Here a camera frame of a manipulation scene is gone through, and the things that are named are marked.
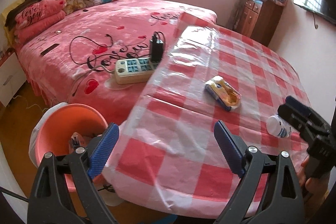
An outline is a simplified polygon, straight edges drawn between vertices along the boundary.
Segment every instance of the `black power adapter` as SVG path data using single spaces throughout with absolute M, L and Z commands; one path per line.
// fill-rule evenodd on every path
M 164 52 L 164 42 L 158 32 L 154 32 L 150 40 L 149 55 L 151 62 L 160 62 Z

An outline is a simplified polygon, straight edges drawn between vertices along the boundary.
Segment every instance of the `orange bucket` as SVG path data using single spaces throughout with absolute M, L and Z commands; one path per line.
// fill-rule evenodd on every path
M 40 165 L 46 152 L 55 156 L 69 154 L 68 141 L 74 132 L 82 136 L 92 137 L 102 134 L 108 124 L 103 116 L 88 105 L 71 104 L 59 108 L 52 113 L 41 127 L 35 145 L 37 164 Z M 76 192 L 71 175 L 65 175 L 70 192 Z

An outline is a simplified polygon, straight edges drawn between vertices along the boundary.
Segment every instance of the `white bottle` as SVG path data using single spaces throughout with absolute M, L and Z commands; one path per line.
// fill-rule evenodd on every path
M 292 127 L 278 115 L 270 116 L 266 122 L 267 132 L 278 138 L 287 138 L 292 132 Z

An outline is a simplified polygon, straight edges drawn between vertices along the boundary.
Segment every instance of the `red heart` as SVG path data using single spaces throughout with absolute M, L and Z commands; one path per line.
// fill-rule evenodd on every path
M 92 54 L 101 54 L 107 51 L 107 45 L 101 44 L 101 46 L 98 46 L 92 51 Z
M 89 79 L 86 82 L 86 87 L 84 89 L 85 94 L 90 94 L 99 86 L 99 83 L 95 79 Z

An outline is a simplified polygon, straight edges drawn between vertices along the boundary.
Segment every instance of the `metal screw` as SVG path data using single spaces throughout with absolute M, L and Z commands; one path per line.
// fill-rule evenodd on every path
M 84 153 L 84 151 L 85 151 L 85 148 L 84 148 L 84 147 L 78 147 L 78 148 L 76 149 L 76 153 L 77 153 L 77 154 Z
M 249 151 L 250 151 L 251 153 L 256 153 L 256 152 L 258 151 L 258 149 L 257 149 L 256 147 L 254 147 L 254 146 L 250 146 L 250 147 L 249 147 Z
M 45 157 L 45 158 L 51 158 L 52 155 L 53 155 L 53 153 L 51 153 L 51 152 L 46 152 L 46 153 L 44 154 L 44 157 Z
M 288 157 L 289 157 L 289 153 L 286 152 L 286 151 L 282 151 L 282 152 L 281 152 L 281 155 L 282 155 L 284 158 L 288 158 Z

